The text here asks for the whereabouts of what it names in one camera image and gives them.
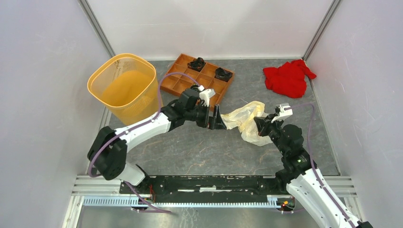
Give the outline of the red cloth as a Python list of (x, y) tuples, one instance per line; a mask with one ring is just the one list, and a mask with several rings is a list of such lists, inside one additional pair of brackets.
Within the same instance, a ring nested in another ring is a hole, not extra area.
[(268, 90), (293, 99), (304, 96), (307, 90), (306, 77), (310, 80), (317, 77), (302, 59), (286, 62), (280, 67), (266, 67), (262, 71)]

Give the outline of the yellow mesh trash bin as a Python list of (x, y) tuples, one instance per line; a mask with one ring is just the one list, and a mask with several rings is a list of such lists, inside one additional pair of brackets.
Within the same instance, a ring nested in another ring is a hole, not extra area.
[(134, 54), (109, 59), (89, 78), (87, 89), (124, 125), (146, 119), (160, 107), (156, 69)]

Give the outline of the cream plastic trash bag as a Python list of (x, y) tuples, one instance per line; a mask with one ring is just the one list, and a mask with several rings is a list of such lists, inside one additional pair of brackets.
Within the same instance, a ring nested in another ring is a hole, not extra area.
[(252, 101), (241, 108), (228, 114), (221, 114), (221, 118), (227, 130), (238, 128), (244, 141), (256, 146), (264, 146), (272, 143), (269, 136), (259, 136), (254, 117), (266, 117), (265, 104), (260, 101)]

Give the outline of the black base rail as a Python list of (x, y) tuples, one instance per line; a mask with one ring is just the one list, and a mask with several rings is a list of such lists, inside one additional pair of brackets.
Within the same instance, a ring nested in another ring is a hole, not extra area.
[(155, 203), (260, 203), (288, 195), (279, 180), (262, 175), (156, 175), (134, 189)]

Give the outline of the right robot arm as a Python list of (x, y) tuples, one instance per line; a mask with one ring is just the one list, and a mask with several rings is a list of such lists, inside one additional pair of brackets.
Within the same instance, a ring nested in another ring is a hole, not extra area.
[(303, 147), (300, 127), (276, 121), (275, 115), (255, 117), (259, 136), (268, 136), (282, 154), (283, 169), (276, 172), (274, 186), (281, 194), (289, 193), (321, 228), (370, 228), (361, 221), (327, 184), (310, 153)]

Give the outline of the orange compartment tray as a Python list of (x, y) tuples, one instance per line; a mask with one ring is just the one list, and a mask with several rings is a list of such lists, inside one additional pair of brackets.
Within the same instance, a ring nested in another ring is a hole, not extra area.
[(186, 54), (180, 54), (166, 73), (172, 75), (163, 80), (161, 90), (176, 97), (196, 83), (214, 89), (216, 95), (210, 101), (211, 111), (222, 101), (235, 78), (231, 70)]

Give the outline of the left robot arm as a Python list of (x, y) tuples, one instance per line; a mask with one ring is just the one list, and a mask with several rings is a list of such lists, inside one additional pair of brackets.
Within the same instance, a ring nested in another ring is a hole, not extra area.
[(181, 127), (186, 121), (195, 122), (201, 128), (225, 130), (227, 127), (221, 118), (219, 105), (210, 111), (210, 100), (214, 96), (214, 89), (203, 86), (188, 88), (178, 99), (144, 120), (117, 129), (103, 127), (87, 154), (89, 175), (102, 176), (107, 181), (126, 181), (137, 193), (145, 193), (149, 189), (148, 175), (138, 165), (126, 161), (127, 153), (157, 135)]

